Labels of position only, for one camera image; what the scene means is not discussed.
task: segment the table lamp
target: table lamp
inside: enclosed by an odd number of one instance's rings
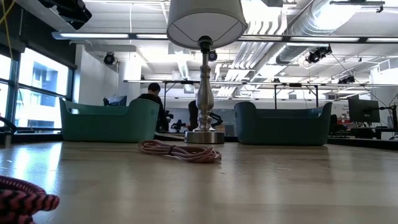
[[[222,144],[224,133],[211,127],[210,112],[214,96],[210,86],[211,49],[224,47],[238,40],[247,29],[240,0],[171,0],[167,37],[181,47],[200,49],[200,86],[197,93],[198,127],[185,133],[185,142]]]

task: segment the yellow cable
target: yellow cable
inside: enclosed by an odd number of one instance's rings
[[[10,57],[11,57],[11,60],[13,60],[13,57],[12,57],[12,47],[11,47],[11,40],[10,40],[10,33],[8,32],[8,23],[7,23],[7,17],[6,17],[6,16],[7,16],[6,5],[4,4],[4,1],[5,1],[5,0],[2,0],[2,12],[4,13],[4,16],[3,16],[3,18],[1,19],[0,24],[1,24],[2,20],[4,19],[4,22],[5,22],[5,25],[6,25],[7,42],[8,42],[8,47],[9,47],[9,49],[10,49]],[[13,2],[11,3],[11,6],[8,8],[8,12],[10,11],[10,9],[11,9],[12,6],[14,5],[14,3],[15,3],[15,1],[13,1]]]
[[[6,17],[7,17],[7,15],[11,12],[11,9],[12,9],[12,7],[14,6],[14,4],[15,4],[15,0],[13,0],[13,1],[11,2],[10,7],[7,9],[6,12],[4,12],[6,6],[4,5],[4,0],[2,0],[2,7],[3,7],[3,9],[4,9],[4,10],[3,10],[4,15],[3,15],[3,17],[0,19],[0,25],[2,24],[3,21],[6,20]]]

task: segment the lamp base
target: lamp base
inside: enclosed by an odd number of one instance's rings
[[[194,144],[224,144],[224,133],[218,131],[187,131],[185,143]]]

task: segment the metal lamp stand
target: metal lamp stand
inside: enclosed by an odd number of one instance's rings
[[[200,67],[200,86],[197,94],[197,107],[199,109],[199,126],[193,131],[185,133],[186,143],[195,144],[223,144],[224,133],[211,127],[210,112],[214,107],[214,96],[210,86],[210,71],[208,54],[213,41],[208,36],[199,39],[198,45],[203,55],[203,63]]]

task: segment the white lampshade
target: white lampshade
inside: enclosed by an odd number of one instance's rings
[[[248,25],[240,0],[171,0],[167,37],[188,49],[199,49],[202,36],[213,40],[212,48],[238,40]]]

